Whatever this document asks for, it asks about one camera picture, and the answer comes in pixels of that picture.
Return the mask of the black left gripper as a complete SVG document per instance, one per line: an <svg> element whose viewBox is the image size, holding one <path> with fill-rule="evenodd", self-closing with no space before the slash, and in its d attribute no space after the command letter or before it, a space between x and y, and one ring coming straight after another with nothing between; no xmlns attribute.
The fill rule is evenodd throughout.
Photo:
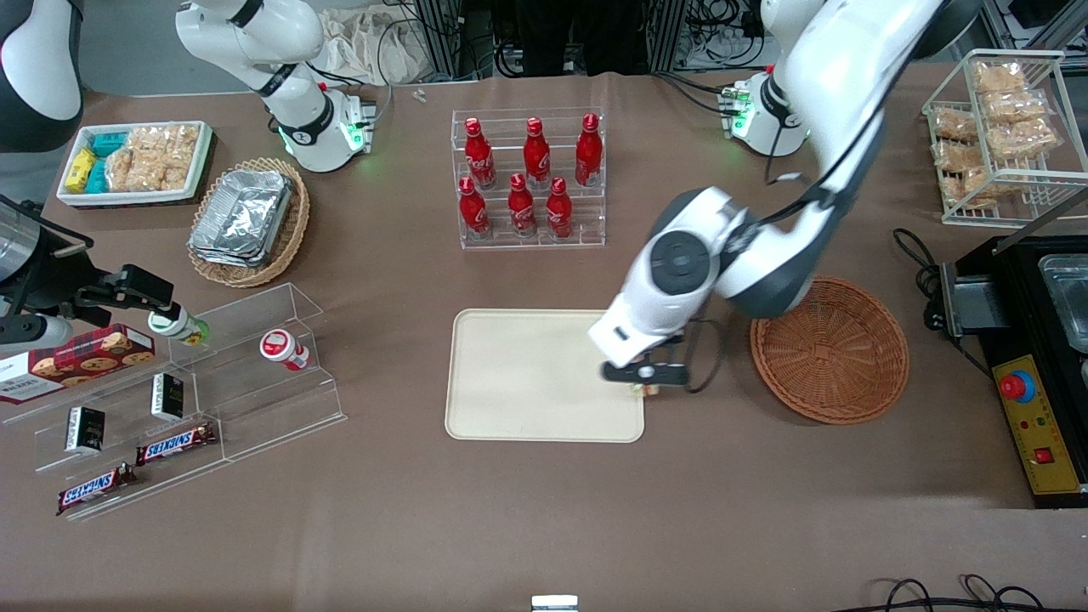
<svg viewBox="0 0 1088 612"><path fill-rule="evenodd" d="M650 348L644 354L636 357L631 363L633 367L680 367L685 365L687 357L683 356L685 346L685 334L669 336L662 344Z"/></svg>

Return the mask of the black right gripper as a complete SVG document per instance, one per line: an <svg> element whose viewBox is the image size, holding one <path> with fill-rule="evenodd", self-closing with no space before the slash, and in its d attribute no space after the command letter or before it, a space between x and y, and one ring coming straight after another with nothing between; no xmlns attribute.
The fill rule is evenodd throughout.
<svg viewBox="0 0 1088 612"><path fill-rule="evenodd" d="M17 224L17 314L54 316L86 286L102 283L106 295L81 293L84 307L171 311L174 285L160 276L124 264L114 274L97 269L88 252L92 238L49 224Z"/></svg>

